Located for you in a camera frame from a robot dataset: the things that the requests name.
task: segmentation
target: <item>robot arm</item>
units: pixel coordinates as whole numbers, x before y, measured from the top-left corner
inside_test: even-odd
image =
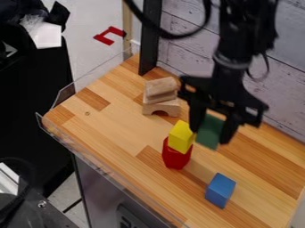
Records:
[[[129,6],[133,3],[132,0],[125,1]],[[268,105],[246,91],[243,78],[246,73],[251,77],[249,67],[253,56],[262,54],[268,69],[266,51],[274,47],[277,38],[277,4],[278,0],[220,0],[220,40],[213,55],[215,66],[212,76],[180,78],[178,96],[190,106],[189,122],[193,132],[198,132],[207,109],[227,117],[220,135],[222,144],[230,142],[240,125],[260,126]],[[158,32],[161,37],[177,39],[194,35],[209,22],[212,3],[203,0],[203,5],[206,11],[205,22],[197,30],[184,35],[172,35],[156,25],[152,26],[152,22],[148,23],[149,19],[139,11],[136,11],[136,16],[144,26]],[[132,5],[131,10],[135,12],[135,8]],[[195,91],[188,91],[187,86],[193,87]]]

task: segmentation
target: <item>wooden wall panel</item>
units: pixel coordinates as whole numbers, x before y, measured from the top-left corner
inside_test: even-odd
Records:
[[[166,12],[162,19],[162,26],[175,33],[195,27],[193,23]],[[218,35],[212,30],[204,30],[183,40],[161,40],[159,66],[177,75],[210,77],[213,68],[211,56],[217,43]],[[269,57],[269,62],[271,73],[268,79],[255,83],[246,77],[245,86],[270,106],[265,121],[305,142],[305,73],[273,57]],[[254,76],[260,76],[265,70],[261,58],[252,64],[251,72]]]
[[[165,0],[163,11],[195,25],[202,24],[202,0]],[[276,16],[280,36],[276,49],[269,56],[305,71],[305,0],[282,0]],[[218,9],[213,8],[208,30],[218,33]]]

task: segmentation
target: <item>yellow block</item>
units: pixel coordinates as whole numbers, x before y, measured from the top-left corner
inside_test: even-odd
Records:
[[[169,133],[169,147],[183,154],[186,154],[190,149],[193,140],[194,133],[189,125],[182,120],[179,120]]]

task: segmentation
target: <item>wooden table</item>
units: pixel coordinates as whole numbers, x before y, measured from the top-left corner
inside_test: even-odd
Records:
[[[188,106],[181,101],[179,118],[143,116],[145,81],[172,76],[156,68],[139,77],[137,68],[138,56],[125,61],[50,110],[45,126],[75,142],[73,150],[96,165],[113,169],[122,177],[118,182],[135,195],[143,192],[187,226],[285,227],[305,185],[304,144],[265,124],[260,129],[242,126],[229,145],[210,151],[196,144],[184,170],[167,169],[162,143],[179,119],[188,120]],[[217,172],[237,182],[225,209],[203,197]]]

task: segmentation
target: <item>clear acrylic panel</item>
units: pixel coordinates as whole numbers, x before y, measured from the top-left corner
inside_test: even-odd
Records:
[[[127,58],[131,57],[130,50],[126,50],[123,53],[119,53],[108,61],[100,64],[96,68],[90,70],[83,77],[80,77],[77,81],[64,87],[57,95],[57,98],[52,107],[69,99],[72,95],[79,92],[86,86],[93,83],[99,77],[102,77],[110,70],[120,65]],[[155,200],[147,196],[145,193],[137,189],[129,180],[118,174],[115,170],[108,167],[100,159],[95,158],[90,151],[77,143],[69,135],[65,134],[49,119],[44,118],[39,113],[36,113],[37,122],[41,129],[47,134],[52,136],[58,143],[62,144],[68,150],[70,150],[77,157],[85,161],[91,168],[97,171],[100,175],[106,177],[116,187],[125,192],[129,197],[137,201],[145,209],[152,212],[155,217],[161,220],[168,227],[187,227],[176,216],[169,212],[166,208],[158,204]]]

